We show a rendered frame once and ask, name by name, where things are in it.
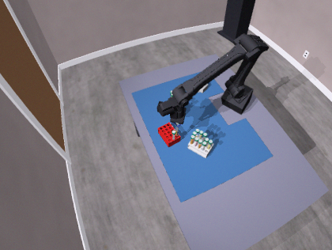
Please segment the red tube rack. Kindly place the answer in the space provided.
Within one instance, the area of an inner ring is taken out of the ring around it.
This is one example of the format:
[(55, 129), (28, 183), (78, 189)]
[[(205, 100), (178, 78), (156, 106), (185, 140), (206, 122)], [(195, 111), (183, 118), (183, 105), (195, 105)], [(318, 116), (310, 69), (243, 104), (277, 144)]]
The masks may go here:
[(158, 133), (168, 147), (175, 145), (177, 142), (180, 142), (180, 135), (175, 135), (175, 139), (172, 139), (172, 131), (175, 131), (175, 128), (170, 124), (170, 122), (161, 127), (158, 127)]

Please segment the blue flat mat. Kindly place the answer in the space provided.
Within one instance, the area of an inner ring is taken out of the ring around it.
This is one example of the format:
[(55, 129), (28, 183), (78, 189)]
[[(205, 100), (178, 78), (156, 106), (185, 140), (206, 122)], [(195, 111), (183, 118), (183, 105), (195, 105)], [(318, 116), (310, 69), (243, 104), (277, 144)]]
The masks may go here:
[[(157, 112), (159, 101), (171, 97), (170, 91), (195, 77), (187, 75), (131, 93), (141, 117), (157, 149), (180, 202), (214, 188), (273, 155), (245, 119), (228, 125), (208, 97), (224, 93), (213, 79), (204, 93), (189, 100), (184, 123), (179, 127), (180, 142), (168, 147), (158, 133), (158, 127), (170, 122), (170, 114)], [(175, 128), (175, 124), (170, 124)], [(188, 149), (193, 132), (199, 129), (213, 140), (206, 158)]]

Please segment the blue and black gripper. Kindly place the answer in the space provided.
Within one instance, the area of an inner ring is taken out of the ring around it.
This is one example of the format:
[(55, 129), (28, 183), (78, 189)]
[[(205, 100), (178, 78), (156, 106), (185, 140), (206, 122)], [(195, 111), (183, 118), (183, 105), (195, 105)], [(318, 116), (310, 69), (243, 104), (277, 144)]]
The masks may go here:
[[(184, 108), (181, 112), (177, 112), (177, 119), (170, 119), (171, 123), (174, 123), (176, 127), (180, 127), (185, 119), (185, 115), (186, 115), (186, 108)], [(179, 125), (177, 125), (176, 123), (179, 123)]]

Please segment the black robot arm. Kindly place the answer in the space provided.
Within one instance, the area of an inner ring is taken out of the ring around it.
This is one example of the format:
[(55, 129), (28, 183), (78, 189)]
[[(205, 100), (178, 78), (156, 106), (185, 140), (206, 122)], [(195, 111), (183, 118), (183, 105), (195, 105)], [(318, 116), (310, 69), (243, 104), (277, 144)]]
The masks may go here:
[(159, 112), (162, 117), (170, 114), (170, 118), (177, 119), (177, 112), (181, 112), (184, 106), (189, 104), (188, 100), (191, 100), (202, 87), (237, 62), (243, 60), (236, 75), (232, 75), (225, 82), (227, 93), (231, 97), (233, 96), (232, 98), (238, 104), (241, 103), (247, 97), (247, 93), (244, 92), (245, 87), (243, 86), (245, 79), (256, 63), (260, 53), (262, 54), (264, 51), (267, 51), (269, 46), (267, 46), (265, 42), (263, 43), (263, 40), (259, 36), (251, 34), (246, 35), (245, 33), (233, 40), (233, 43), (235, 47), (231, 51), (223, 55), (192, 79), (175, 87), (172, 90), (173, 97), (168, 98), (165, 102), (159, 101), (157, 112)]

